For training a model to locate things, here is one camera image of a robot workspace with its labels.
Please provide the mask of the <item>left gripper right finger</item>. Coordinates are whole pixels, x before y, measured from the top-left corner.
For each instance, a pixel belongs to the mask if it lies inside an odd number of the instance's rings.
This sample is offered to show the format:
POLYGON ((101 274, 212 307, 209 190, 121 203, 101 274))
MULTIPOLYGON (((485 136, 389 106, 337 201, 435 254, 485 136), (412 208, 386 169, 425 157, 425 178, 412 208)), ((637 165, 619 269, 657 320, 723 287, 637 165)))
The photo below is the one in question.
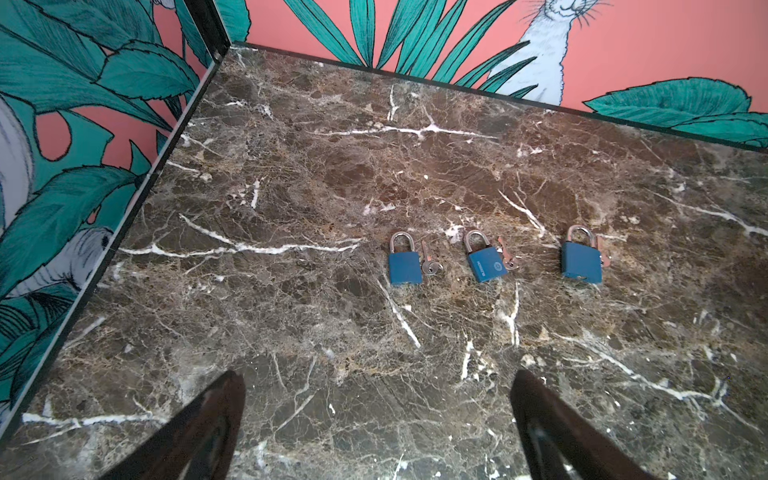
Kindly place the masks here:
POLYGON ((533 479, 568 479, 566 464, 582 479, 653 477, 529 370, 516 372, 510 402, 533 479))

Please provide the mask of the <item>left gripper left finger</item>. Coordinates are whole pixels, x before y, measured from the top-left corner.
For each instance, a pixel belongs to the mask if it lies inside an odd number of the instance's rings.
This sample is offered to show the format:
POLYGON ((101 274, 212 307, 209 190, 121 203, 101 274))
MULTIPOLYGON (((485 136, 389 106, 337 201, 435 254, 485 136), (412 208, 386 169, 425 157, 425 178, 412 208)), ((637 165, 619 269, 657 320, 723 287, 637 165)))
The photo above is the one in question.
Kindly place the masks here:
POLYGON ((242 375, 214 380, 104 479, 225 479, 245 406, 242 375))

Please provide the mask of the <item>blue padlock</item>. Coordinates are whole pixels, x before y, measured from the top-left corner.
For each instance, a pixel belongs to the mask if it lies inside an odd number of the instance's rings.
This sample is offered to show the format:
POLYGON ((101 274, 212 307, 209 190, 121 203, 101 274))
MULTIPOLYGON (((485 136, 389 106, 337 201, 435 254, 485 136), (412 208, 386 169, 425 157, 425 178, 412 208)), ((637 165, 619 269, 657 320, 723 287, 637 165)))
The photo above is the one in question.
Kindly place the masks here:
POLYGON ((392 285, 422 284, 423 273, 420 266, 420 256, 415 248, 413 237, 408 232, 397 231, 390 238, 389 249, 390 283, 392 285), (404 251, 396 250, 396 241, 399 238, 404 238, 407 241, 407 248, 404 251))
POLYGON ((470 268, 479 283, 489 282, 508 273, 500 253, 483 232, 468 230, 464 234, 463 243, 470 268))
POLYGON ((598 249, 598 237, 588 227, 583 225, 569 227, 566 241, 561 249, 561 272, 565 278, 595 285, 602 283, 603 265, 601 252, 598 249), (589 244, 575 242, 573 237, 576 231, 585 233, 589 244))

